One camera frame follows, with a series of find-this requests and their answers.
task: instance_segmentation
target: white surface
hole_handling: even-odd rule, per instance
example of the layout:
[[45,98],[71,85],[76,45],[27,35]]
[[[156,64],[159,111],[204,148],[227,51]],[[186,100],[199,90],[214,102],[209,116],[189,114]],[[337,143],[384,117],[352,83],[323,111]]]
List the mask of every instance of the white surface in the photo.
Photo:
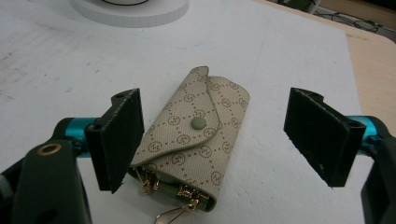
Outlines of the white surface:
[[[146,127],[195,66],[251,96],[217,207],[178,223],[363,223],[370,159],[358,157],[343,189],[330,189],[283,132],[290,87],[359,114],[345,34],[246,0],[193,0],[180,20],[124,29],[80,16],[64,0],[0,2],[0,170],[46,141],[66,117],[99,117],[109,98],[140,88]],[[176,204],[140,194],[131,177],[98,190],[79,160],[94,223],[152,223]]]
[[186,14],[189,0],[149,0],[135,6],[118,6],[102,0],[70,0],[84,17],[106,25],[147,28],[165,25]]

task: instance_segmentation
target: monogram pattern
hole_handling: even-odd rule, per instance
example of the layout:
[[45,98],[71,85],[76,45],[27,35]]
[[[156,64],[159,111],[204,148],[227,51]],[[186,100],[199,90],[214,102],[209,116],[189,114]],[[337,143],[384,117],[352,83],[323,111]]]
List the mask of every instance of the monogram pattern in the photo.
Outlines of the monogram pattern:
[[[192,69],[144,135],[131,165],[189,183],[216,200],[248,101],[237,84],[209,77],[207,67]],[[204,118],[206,127],[194,130],[195,117]]]

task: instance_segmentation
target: gold metal hook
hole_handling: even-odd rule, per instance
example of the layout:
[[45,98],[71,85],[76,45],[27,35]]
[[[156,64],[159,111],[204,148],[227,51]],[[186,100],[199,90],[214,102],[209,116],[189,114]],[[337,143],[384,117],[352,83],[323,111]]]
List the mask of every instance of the gold metal hook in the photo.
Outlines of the gold metal hook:
[[178,217],[180,217],[181,215],[183,215],[186,212],[192,212],[195,210],[195,207],[198,205],[199,200],[198,199],[191,199],[190,202],[182,207],[179,208],[175,208],[172,210],[169,210],[167,212],[161,213],[157,216],[157,218],[155,219],[155,224],[159,224],[159,218],[163,217],[167,214],[170,213],[174,213],[176,211],[180,211],[180,213],[178,213],[174,218],[172,218],[172,220],[170,220],[167,224],[171,224],[173,221],[175,221]]
[[143,181],[142,177],[140,176],[139,172],[137,171],[137,169],[134,169],[136,171],[137,177],[139,178],[140,182],[142,183],[142,192],[144,194],[150,194],[150,183],[149,183],[149,179],[148,179],[148,173],[146,172],[146,180]]

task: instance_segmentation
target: key wallet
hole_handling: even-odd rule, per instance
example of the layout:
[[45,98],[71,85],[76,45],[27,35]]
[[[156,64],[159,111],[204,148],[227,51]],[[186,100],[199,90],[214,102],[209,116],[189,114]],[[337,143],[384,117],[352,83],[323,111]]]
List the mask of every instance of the key wallet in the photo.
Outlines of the key wallet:
[[145,194],[159,191],[209,212],[248,108],[249,95],[225,77],[193,68],[143,136],[128,173]]

